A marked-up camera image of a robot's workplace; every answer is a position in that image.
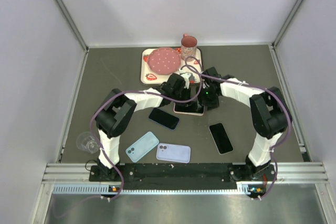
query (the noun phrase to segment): metal edge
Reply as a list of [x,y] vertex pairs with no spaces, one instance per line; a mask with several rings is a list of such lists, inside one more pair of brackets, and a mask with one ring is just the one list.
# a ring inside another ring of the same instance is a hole
[[[209,43],[198,43],[198,47],[202,46],[263,46],[263,45],[271,45],[271,41],[265,42],[233,42],[233,43],[226,43],[226,42],[209,42]],[[179,43],[157,43],[157,44],[124,44],[124,45],[95,45],[90,46],[90,49],[99,49],[99,48],[123,48],[123,47],[162,47],[162,45],[166,47],[179,47],[181,44]]]
[[296,16],[298,10],[300,9],[302,3],[304,0],[296,0],[292,10],[290,11],[288,17],[286,18],[284,24],[282,25],[273,45],[275,47],[277,47],[282,39],[282,37],[284,36],[284,34],[286,33],[289,25],[291,24],[292,20],[294,19],[294,17]]
[[321,207],[328,224],[336,224],[336,208],[330,184],[316,184]]
[[272,60],[275,66],[275,70],[277,72],[277,75],[280,81],[280,86],[284,94],[283,96],[286,100],[287,106],[293,117],[293,128],[294,128],[295,135],[297,137],[299,145],[302,146],[302,144],[305,144],[305,141],[304,141],[305,138],[304,138],[303,131],[299,123],[299,119],[297,115],[297,107],[295,106],[294,100],[292,98],[287,78],[284,74],[284,71],[282,70],[282,66],[281,66],[277,51],[274,50],[274,47],[271,45],[269,46],[269,51],[271,53]]
[[[89,181],[89,172],[85,164],[47,164],[42,180],[43,184],[93,184]],[[328,183],[328,177],[322,163],[278,163],[279,173],[277,184],[315,184]],[[251,184],[251,181],[238,182],[237,184]]]
[[86,61],[88,59],[88,55],[89,55],[89,52],[88,51],[85,52],[82,63],[81,63],[81,66],[80,66],[80,70],[78,72],[78,78],[76,80],[75,89],[74,89],[72,97],[71,97],[71,105],[70,105],[70,108],[69,108],[69,111],[68,111],[68,117],[67,117],[67,120],[65,122],[63,131],[62,131],[62,137],[61,137],[62,142],[61,142],[61,146],[60,146],[60,149],[59,149],[59,152],[58,152],[58,155],[57,155],[57,162],[59,162],[61,160],[62,150],[65,147],[65,143],[67,141],[69,128],[70,128],[70,123],[71,123],[71,119],[72,119],[72,116],[73,116],[73,111],[75,110],[77,96],[78,96],[80,84],[81,84],[81,81],[82,81]]
[[[52,194],[103,194],[115,195],[116,192],[109,191],[110,185],[102,184],[55,184]],[[247,185],[237,185],[236,189],[217,190],[123,190],[122,195],[245,195],[250,194]]]
[[53,194],[53,184],[42,184],[37,196],[33,215],[29,223],[31,224],[44,224],[47,211]]
[[80,34],[75,22],[73,21],[68,9],[66,8],[63,0],[55,0],[59,10],[61,11],[64,19],[66,20],[67,24],[69,25],[72,33],[74,34],[75,38],[78,40],[78,43],[83,48],[84,51],[88,50],[88,46],[86,45],[82,35]]

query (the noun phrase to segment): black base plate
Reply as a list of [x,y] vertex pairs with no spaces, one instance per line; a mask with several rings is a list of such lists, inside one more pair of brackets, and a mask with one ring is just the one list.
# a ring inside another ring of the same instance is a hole
[[[265,174],[273,180],[274,167],[269,165],[260,178],[251,180],[244,174],[245,164],[203,163],[203,164],[122,164],[117,165],[124,177],[124,189],[156,190],[212,190],[236,189],[236,181],[262,181]],[[120,182],[118,173],[112,169],[106,175],[99,166],[92,166],[89,181]]]

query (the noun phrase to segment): black phone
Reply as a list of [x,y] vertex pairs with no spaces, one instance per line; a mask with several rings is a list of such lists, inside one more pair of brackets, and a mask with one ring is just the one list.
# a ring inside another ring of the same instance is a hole
[[211,125],[209,126],[209,129],[220,154],[233,151],[233,147],[228,135],[226,134],[223,124],[217,123]]
[[148,118],[156,123],[161,124],[162,126],[167,127],[170,130],[174,130],[180,120],[179,118],[157,108],[152,110]]

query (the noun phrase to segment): pink mug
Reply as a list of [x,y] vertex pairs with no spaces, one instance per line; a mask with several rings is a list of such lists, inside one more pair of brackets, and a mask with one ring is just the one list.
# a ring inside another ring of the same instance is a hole
[[193,36],[189,36],[188,34],[184,34],[181,40],[181,58],[185,60],[189,56],[195,57],[197,49],[197,39]]

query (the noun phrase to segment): clear glass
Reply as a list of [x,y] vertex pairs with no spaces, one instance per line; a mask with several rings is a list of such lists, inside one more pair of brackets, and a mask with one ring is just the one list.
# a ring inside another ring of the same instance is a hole
[[95,153],[99,150],[99,144],[94,140],[91,132],[81,133],[76,140],[77,147],[84,152]]

